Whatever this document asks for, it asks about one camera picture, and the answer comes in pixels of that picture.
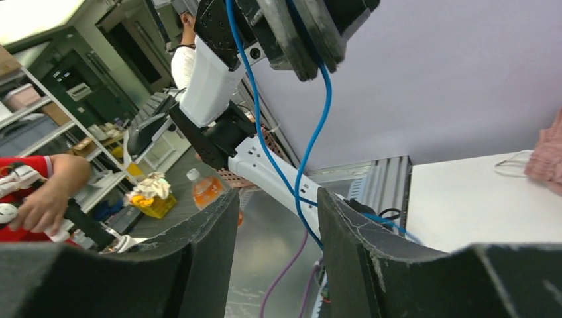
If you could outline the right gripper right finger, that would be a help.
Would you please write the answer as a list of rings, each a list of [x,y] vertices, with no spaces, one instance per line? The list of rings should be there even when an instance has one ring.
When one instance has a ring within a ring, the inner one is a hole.
[[[446,253],[394,234],[319,189],[332,317],[560,317],[560,244]]]

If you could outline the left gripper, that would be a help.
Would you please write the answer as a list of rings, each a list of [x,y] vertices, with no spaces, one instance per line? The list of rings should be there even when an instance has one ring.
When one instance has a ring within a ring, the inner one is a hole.
[[[331,73],[345,59],[347,42],[380,1],[233,1],[234,24],[251,65],[268,59],[273,70],[291,70],[300,81]],[[195,32],[230,71],[240,65],[239,50],[225,1],[197,6]]]

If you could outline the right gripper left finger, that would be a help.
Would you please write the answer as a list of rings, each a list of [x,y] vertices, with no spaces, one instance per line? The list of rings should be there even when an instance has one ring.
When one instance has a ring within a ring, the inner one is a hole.
[[[239,215],[230,189],[122,253],[1,245],[2,317],[223,317]]]

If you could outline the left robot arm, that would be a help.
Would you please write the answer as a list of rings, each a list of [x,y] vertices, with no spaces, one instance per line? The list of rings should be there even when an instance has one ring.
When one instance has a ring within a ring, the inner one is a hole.
[[[177,13],[195,15],[195,63],[174,124],[202,160],[263,189],[319,237],[318,185],[269,152],[261,125],[232,102],[247,56],[260,49],[275,70],[300,81],[324,80],[344,60],[347,41],[379,6],[378,1],[173,1]]]

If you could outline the operator bare hand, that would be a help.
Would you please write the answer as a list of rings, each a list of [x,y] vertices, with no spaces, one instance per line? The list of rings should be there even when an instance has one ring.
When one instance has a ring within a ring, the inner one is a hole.
[[[54,236],[60,230],[69,197],[65,187],[44,184],[25,199],[8,227]]]

